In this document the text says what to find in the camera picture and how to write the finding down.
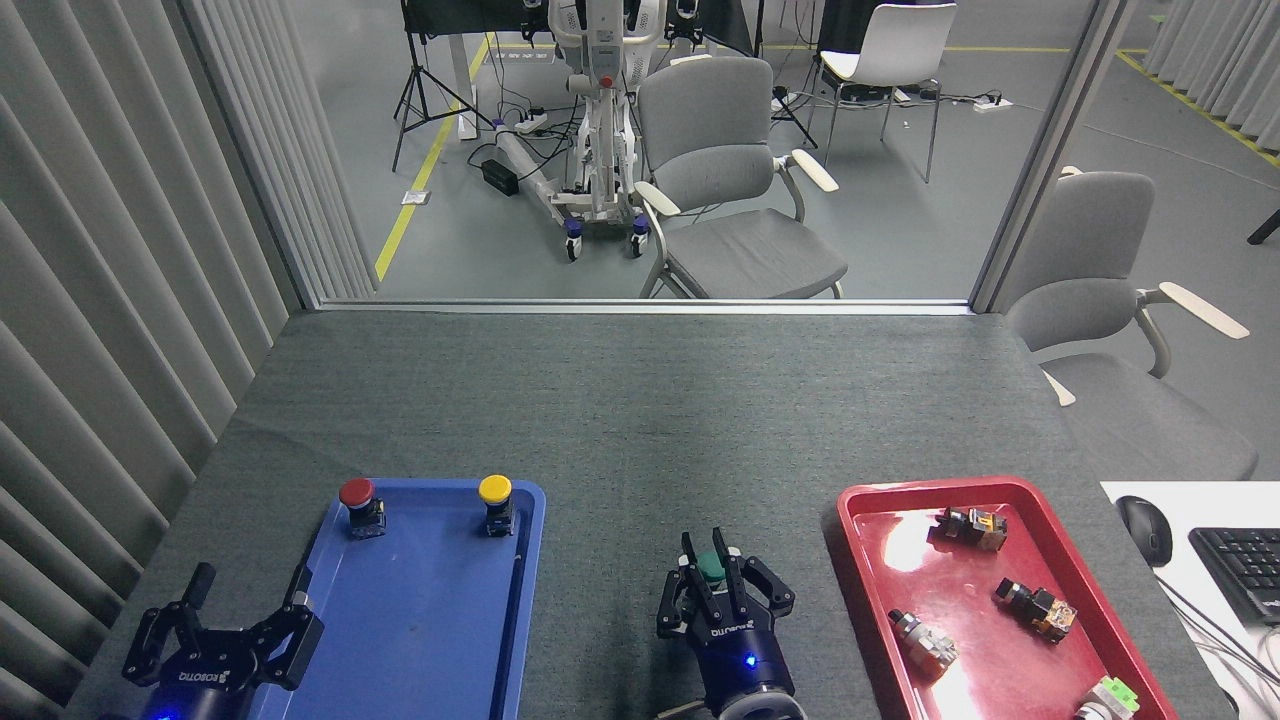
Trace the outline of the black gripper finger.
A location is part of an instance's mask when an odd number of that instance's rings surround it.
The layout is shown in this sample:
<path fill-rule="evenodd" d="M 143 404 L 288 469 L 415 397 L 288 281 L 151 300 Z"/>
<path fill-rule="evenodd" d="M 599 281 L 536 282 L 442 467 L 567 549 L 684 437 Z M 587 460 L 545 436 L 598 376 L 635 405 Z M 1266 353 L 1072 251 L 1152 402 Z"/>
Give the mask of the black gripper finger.
<path fill-rule="evenodd" d="M 655 616 L 655 632 L 662 638 L 685 637 L 694 642 L 713 642 L 724 637 L 724 628 L 712 626 L 712 564 L 714 550 L 696 553 L 691 536 L 681 537 L 682 552 L 676 569 L 668 571 Z"/>
<path fill-rule="evenodd" d="M 307 565 L 297 565 L 282 606 L 250 628 L 251 687 L 264 683 L 288 691 L 300 687 L 325 629 L 307 594 L 311 578 Z"/>
<path fill-rule="evenodd" d="M 744 626 L 748 620 L 790 615 L 795 592 L 758 556 L 731 546 L 719 527 L 712 532 L 712 626 Z"/>
<path fill-rule="evenodd" d="M 125 656 L 122 675 L 138 687 L 159 682 L 161 653 L 170 634 L 175 634 L 179 650 L 173 659 L 198 660 L 204 655 L 201 637 L 205 633 L 197 611 L 216 578 L 216 570 L 210 562 L 198 562 L 183 596 L 163 607 L 143 612 L 134 639 Z"/>

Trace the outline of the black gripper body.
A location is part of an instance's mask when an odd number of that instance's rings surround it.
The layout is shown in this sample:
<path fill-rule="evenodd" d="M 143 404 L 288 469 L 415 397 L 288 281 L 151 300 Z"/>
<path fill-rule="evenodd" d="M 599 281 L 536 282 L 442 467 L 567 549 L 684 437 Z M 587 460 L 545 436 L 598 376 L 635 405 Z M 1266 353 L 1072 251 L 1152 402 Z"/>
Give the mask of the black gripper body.
<path fill-rule="evenodd" d="M 763 691 L 795 693 L 771 615 L 727 626 L 710 626 L 699 618 L 687 625 L 686 641 L 698 660 L 709 706 L 728 706 Z"/>
<path fill-rule="evenodd" d="M 177 650 L 163 661 L 142 719 L 247 717 L 259 688 L 250 685 L 250 630 L 205 629 L 200 639 L 201 659 L 173 659 Z"/>

